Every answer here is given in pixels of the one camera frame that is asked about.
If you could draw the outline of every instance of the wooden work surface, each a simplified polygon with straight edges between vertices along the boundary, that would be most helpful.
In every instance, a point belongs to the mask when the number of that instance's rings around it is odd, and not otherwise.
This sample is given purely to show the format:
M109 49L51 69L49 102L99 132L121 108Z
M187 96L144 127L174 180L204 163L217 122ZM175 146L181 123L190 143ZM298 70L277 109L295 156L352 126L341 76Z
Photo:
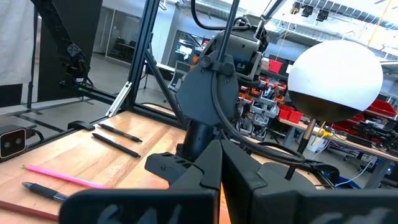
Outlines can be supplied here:
M58 202L29 192L21 183L37 183L65 195L85 189L76 184L25 170L22 165L48 168L108 187L143 188L146 181L159 179L145 170L147 156L165 151L175 153L177 143L183 142L185 137L185 131L181 129L130 112L123 112L102 123L141 138L144 141L141 144L132 142L107 132L98 125L94 131L135 150L142 157L133 158L92 138L89 131L78 131L0 164L0 200L58 214ZM262 163L271 162L258 156L254 158ZM321 184L313 174L298 171L314 184ZM1 223L53 223L2 209L0 220Z
M286 119L279 119L278 118L278 120L281 123L288 124L288 125L290 125L292 127L299 128L301 130L306 130L306 128L307 128L307 125L304 124L302 121L300 121L299 123L293 123L293 122L288 121ZM315 127L313 129L313 133L316 134L319 131L319 129L320 129L319 127ZM330 139L332 139L333 141L345 144L347 146L351 146L351 147L354 147L356 149L368 152L368 153L373 154L375 156L383 157L383 158L389 159L391 161L398 162L398 157L395 157L395 156L392 156L392 155L387 154L385 152L382 152L382 151L376 149L375 147L369 148L369 147L366 147L366 146L362 146L360 144L353 143L351 141L347 141L345 136L338 135L338 137L336 137L336 135L333 134Z

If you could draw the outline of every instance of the red storage bin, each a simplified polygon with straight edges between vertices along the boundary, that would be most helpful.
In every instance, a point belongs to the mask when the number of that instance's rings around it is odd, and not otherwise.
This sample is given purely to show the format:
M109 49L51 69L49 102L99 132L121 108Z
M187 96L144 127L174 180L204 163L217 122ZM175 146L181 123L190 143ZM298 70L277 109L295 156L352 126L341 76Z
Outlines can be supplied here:
M357 135L358 132L353 130L354 122L351 121L340 121L331 125L331 127L337 131L345 131L348 134Z
M279 119L289 119L291 111L291 107L288 107L286 105L279 105Z
M397 112L394 110L391 104L382 100L375 100L372 103L372 105L368 108L368 110L384 114L386 116L397 115Z
M292 110L289 115L289 121L294 123L299 123L303 114L299 111Z
M278 62L274 59L269 60L269 68L268 71L274 72L279 74L279 70L282 67L283 63L282 62Z
M353 121L365 121L365 117L363 116L363 114L358 114L353 117Z

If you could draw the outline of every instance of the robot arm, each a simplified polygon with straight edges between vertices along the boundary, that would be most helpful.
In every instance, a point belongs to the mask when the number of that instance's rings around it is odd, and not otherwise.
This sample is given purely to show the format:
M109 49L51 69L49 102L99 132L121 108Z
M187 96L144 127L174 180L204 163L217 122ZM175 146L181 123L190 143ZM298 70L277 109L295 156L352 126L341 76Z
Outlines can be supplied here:
M52 0L31 0L42 17L42 21L50 31L51 36L57 44L57 52L62 64L67 68L67 76L72 78L74 83L86 83L90 66L81 49L73 43L69 32L63 25L60 14Z

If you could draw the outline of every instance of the white sphere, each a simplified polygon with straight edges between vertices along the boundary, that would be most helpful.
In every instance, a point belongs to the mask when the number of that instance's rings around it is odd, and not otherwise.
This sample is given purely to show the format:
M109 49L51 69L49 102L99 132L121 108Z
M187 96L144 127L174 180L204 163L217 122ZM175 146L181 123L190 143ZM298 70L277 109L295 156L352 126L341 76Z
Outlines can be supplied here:
M295 61L288 89L298 110L335 122L369 107L382 82L381 64L374 53L354 42L331 40L311 47Z

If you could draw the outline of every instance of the black marker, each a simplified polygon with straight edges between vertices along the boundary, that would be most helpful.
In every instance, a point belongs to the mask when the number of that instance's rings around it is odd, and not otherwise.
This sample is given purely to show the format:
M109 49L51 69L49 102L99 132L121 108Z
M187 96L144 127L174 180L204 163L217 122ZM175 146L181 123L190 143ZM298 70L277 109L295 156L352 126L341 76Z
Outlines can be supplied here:
M30 190L31 192L38 194L40 196L56 200L58 202L63 203L68 199L68 196L57 192L56 190L50 189L48 187L41 186L39 184L33 184L30 182L23 182L22 185L26 187L26 189Z
M98 140L100 140L100 141L103 141L103 142L105 142L106 144L109 144L110 146L113 146L113 147L115 147L116 149L119 149L120 151L129 154L130 156L133 156L133 157L135 157L135 158L141 158L141 156L140 156L138 153L134 152L133 150L130 150L130 149L124 147L124 146L121 146L121 145L119 145L119 144L117 144L117 143L115 143L115 142L113 142L113 141L107 139L107 138L104 137L104 136L101 136L101 135L96 134L96 133L93 133L93 136L94 136L94 138L96 138L96 139L98 139Z
M135 141L135 142L142 142L141 139L139 139L139 138L137 138L137 137L135 137L135 136L132 136L132 135L130 135L130 134L128 134L128 133L125 133L125 132L122 132L122 131L120 131L120 130L117 130L116 128L112 128L112 127L110 127L110 126L108 126L108 125L106 125L106 124L98 124L98 125L99 125L101 128L105 129L105 130L111 131L111 132L113 132L113 133L115 133L115 134L118 134L118 135L120 135L120 136L124 136L124 137L126 137L126 138L128 138L128 139L131 139L131 140Z

